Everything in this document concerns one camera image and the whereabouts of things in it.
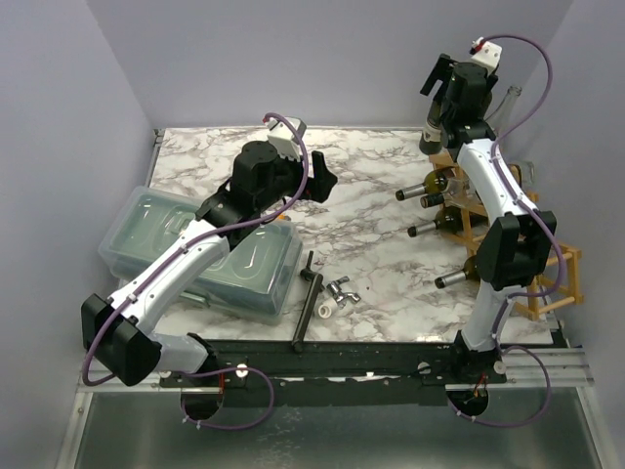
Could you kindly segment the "tall clear glass bottle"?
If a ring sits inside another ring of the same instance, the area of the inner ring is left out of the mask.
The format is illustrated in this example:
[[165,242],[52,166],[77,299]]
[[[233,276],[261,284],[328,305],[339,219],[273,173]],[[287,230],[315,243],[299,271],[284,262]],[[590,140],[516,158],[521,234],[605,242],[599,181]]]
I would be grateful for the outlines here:
[[497,136],[501,135],[507,129],[512,112],[521,93],[521,86],[510,86],[500,104],[487,117],[486,122]]

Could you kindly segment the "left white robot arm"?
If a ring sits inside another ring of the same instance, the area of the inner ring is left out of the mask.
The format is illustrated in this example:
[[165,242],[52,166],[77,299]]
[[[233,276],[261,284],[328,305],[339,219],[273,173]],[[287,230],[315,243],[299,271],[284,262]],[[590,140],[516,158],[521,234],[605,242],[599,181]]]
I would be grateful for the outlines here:
[[158,334],[156,325],[200,274],[272,221],[269,208],[282,198],[322,203],[337,182],[318,150],[289,160],[268,141],[245,144],[231,176],[202,202],[185,231],[156,261],[108,297],[92,294],[83,302],[83,383],[104,384],[89,376],[91,362],[98,360],[127,386],[156,371],[182,372],[196,386],[209,384],[217,364],[207,347],[190,335]]

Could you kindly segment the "square clear liquor bottle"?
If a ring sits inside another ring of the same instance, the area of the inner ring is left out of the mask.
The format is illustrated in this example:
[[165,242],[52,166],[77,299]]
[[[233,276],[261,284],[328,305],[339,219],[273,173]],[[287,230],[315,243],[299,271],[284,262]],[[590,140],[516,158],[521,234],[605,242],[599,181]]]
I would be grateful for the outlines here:
[[442,192],[428,193],[420,198],[420,203],[423,208],[432,208],[444,203],[468,207],[481,203],[481,199],[469,178],[454,177],[447,180],[447,185]]

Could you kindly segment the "green bottle white label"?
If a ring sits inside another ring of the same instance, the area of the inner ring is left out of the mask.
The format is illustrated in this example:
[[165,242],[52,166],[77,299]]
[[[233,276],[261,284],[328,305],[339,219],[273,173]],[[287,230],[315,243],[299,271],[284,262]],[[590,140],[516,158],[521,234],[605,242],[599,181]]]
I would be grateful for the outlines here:
[[438,154],[441,152],[440,110],[441,97],[435,95],[429,108],[419,142],[419,150],[425,155]]

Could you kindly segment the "green bottle silver neck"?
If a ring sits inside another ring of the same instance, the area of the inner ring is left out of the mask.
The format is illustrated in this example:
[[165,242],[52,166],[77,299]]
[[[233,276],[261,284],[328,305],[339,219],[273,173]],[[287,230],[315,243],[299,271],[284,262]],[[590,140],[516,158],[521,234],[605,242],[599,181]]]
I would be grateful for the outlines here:
[[451,167],[435,169],[424,177],[422,183],[396,191],[396,200],[405,201],[416,196],[443,193],[448,189],[448,185],[454,176],[455,174]]

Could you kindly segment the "green bottle rack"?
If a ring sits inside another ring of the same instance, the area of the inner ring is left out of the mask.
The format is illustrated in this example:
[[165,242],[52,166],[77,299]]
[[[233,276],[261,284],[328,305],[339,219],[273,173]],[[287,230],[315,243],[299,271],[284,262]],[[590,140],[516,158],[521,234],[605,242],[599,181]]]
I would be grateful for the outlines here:
[[455,235],[462,230],[463,221],[461,210],[458,207],[449,206],[440,209],[432,221],[409,227],[407,229],[407,234],[410,237],[416,237],[418,235],[440,231]]

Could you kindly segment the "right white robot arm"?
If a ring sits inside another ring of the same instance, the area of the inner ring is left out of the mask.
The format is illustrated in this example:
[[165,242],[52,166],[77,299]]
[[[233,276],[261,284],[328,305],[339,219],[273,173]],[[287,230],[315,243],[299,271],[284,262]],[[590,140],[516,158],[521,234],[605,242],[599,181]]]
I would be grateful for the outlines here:
[[557,225],[552,212],[539,210],[525,195],[484,119],[496,81],[488,67],[442,54],[421,89],[434,97],[441,145],[468,176],[489,221],[477,252],[477,303],[458,340],[465,350],[449,359],[451,375],[463,383],[482,375],[479,353],[497,347],[514,299],[544,272]]

